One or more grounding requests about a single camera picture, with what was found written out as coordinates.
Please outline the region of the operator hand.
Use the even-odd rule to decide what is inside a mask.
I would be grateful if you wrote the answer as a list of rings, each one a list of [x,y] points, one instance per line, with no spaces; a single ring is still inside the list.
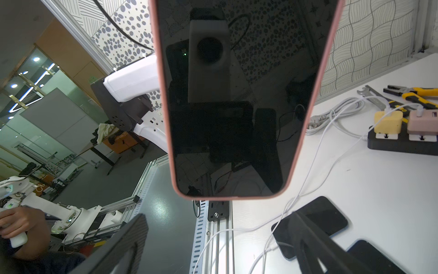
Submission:
[[[2,211],[1,237],[9,240],[21,233],[27,234],[27,242],[14,251],[12,257],[35,260],[48,251],[51,232],[43,211],[29,207]]]

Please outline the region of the pink case phone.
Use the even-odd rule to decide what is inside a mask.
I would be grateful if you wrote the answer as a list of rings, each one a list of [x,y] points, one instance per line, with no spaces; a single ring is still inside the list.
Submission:
[[[172,187],[193,200],[289,186],[345,1],[152,1]]]

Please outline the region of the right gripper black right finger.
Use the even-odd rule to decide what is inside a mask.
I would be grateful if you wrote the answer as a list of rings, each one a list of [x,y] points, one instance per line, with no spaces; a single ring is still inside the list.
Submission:
[[[302,213],[293,212],[290,215],[288,228],[292,233],[292,245],[303,274],[322,274],[322,266],[332,274],[372,273]]]

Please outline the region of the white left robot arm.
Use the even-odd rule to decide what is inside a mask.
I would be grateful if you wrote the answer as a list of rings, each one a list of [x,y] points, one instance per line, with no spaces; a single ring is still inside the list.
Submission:
[[[134,133],[169,152],[159,99],[157,56],[149,55],[91,84],[107,118],[118,129]]]

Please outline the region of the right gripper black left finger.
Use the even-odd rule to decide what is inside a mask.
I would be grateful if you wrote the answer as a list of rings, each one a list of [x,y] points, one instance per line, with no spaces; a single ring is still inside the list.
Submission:
[[[143,254],[148,224],[142,213],[136,215],[102,248],[77,266],[73,274],[135,274]]]

